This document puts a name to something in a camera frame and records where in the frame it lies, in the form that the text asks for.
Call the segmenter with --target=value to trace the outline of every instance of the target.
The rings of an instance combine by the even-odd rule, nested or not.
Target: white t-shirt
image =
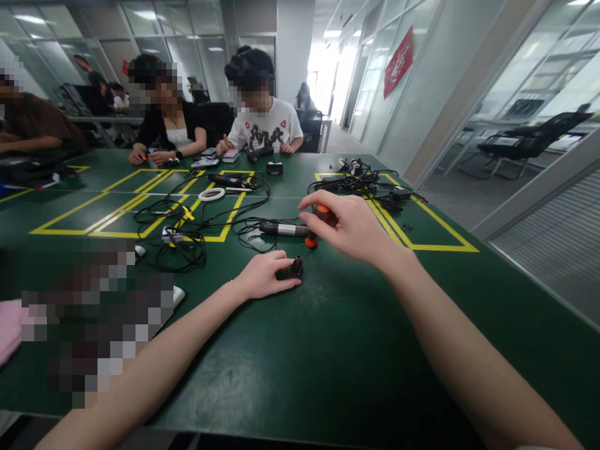
[[[263,148],[267,144],[278,153],[281,144],[289,144],[302,136],[294,107],[273,97],[273,105],[268,112],[259,114],[248,108],[238,110],[228,138],[240,150],[245,143],[252,150]]]
[[[119,96],[114,97],[114,103],[112,104],[116,109],[125,109],[129,107],[129,96],[125,94],[125,100]]]

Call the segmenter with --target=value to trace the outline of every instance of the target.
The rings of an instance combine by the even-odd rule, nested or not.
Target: orange screwdriver
[[[323,222],[329,223],[329,220],[331,218],[331,211],[327,206],[323,204],[318,204],[314,210],[314,215],[321,219]],[[317,235],[309,230],[308,235],[304,240],[304,243],[306,245],[306,252],[304,253],[304,256],[306,257],[306,254],[309,250],[315,250],[317,248]]]

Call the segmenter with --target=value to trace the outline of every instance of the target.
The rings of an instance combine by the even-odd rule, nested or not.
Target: hand
[[[375,265],[382,253],[388,253],[391,248],[404,248],[396,245],[397,243],[385,232],[362,197],[337,196],[320,190],[304,197],[298,209],[319,203],[327,206],[336,215],[335,227],[309,212],[301,212],[298,217],[317,236],[350,258]]]
[[[281,146],[279,147],[279,151],[282,153],[295,153],[296,150],[294,150],[292,148],[292,146],[290,144],[288,144],[287,142],[284,142],[283,144],[281,144]]]
[[[232,283],[244,293],[245,299],[259,299],[287,291],[302,281],[296,278],[280,281],[275,278],[275,272],[288,268],[293,262],[283,250],[256,255]]]
[[[156,151],[156,152],[152,152],[151,154],[148,155],[148,158],[150,158],[150,161],[152,161],[157,166],[162,166],[169,160],[169,158],[176,158],[176,157],[177,157],[177,154],[175,153],[175,150],[168,151],[168,152]]]
[[[131,153],[129,153],[127,160],[134,166],[139,166],[146,160],[146,152],[139,148],[134,148]]]
[[[217,155],[221,156],[227,150],[231,150],[234,148],[235,148],[235,145],[233,145],[233,143],[229,140],[229,138],[227,137],[227,134],[223,134],[223,139],[221,139],[219,141],[219,143],[217,144],[217,147],[216,147]]]

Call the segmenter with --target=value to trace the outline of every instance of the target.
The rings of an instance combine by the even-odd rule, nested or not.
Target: right hand
[[[134,148],[131,153],[129,153],[127,160],[134,166],[139,166],[140,164],[143,164],[144,158],[146,158],[146,152]]]
[[[298,218],[317,236],[350,258],[375,265],[390,249],[403,248],[385,232],[362,197],[337,196],[320,190],[304,197],[298,209],[312,204],[327,206],[337,217],[335,227],[310,212],[301,212]]]
[[[223,138],[217,144],[217,155],[221,156],[227,150],[232,150],[234,148],[235,148],[235,146],[229,140],[229,138],[227,137],[227,134],[223,134]]]

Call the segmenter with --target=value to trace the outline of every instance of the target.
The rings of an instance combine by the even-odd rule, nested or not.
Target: desk
[[[68,119],[73,123],[89,122],[94,124],[96,131],[102,136],[110,148],[117,148],[117,146],[102,126],[102,123],[141,125],[144,121],[143,117],[129,116],[69,116]]]
[[[454,166],[461,160],[463,155],[466,153],[467,149],[471,145],[473,139],[480,136],[485,130],[488,129],[499,129],[499,130],[512,130],[518,128],[520,126],[524,126],[527,124],[527,120],[523,119],[475,119],[470,120],[465,125],[465,128],[473,128],[473,132],[467,142],[462,146],[462,150],[459,154],[452,160],[452,162],[448,165],[444,170],[444,176],[448,175],[450,171],[454,168]]]
[[[68,163],[79,171],[79,179],[0,199],[0,247],[11,258],[11,266],[3,269],[10,283],[3,286],[2,299],[51,283],[53,268],[80,261],[82,250],[97,236],[130,236],[138,229],[131,211],[184,180],[185,171],[138,171],[127,156],[96,150]],[[210,172],[264,170],[267,161],[284,161],[281,177],[268,176],[271,200],[249,215],[290,218],[298,213],[308,184],[347,156],[275,154],[257,166],[240,158]],[[384,168],[373,155],[360,158]],[[148,184],[161,174],[159,183]],[[184,204],[192,205],[207,186],[205,179],[188,186]],[[141,203],[131,202],[134,198]],[[235,201],[212,202],[207,214],[229,209]],[[600,336],[434,206],[409,201],[394,216],[371,207],[395,239],[415,249],[431,276],[581,442],[598,447]],[[402,232],[398,223],[404,222],[413,231]],[[166,326],[232,279],[255,255],[240,246],[231,230],[206,246],[206,267],[174,275],[186,298]],[[304,251],[289,236],[280,237],[279,248],[289,255]],[[136,270],[155,273],[139,264]],[[48,391],[48,352],[43,342],[24,343],[0,369],[0,409],[50,416],[69,410],[67,394]],[[431,371],[383,277],[324,243],[308,254],[302,286],[249,302],[233,314],[149,425],[367,448],[393,447],[415,430],[433,436],[440,426],[448,435],[473,436]]]

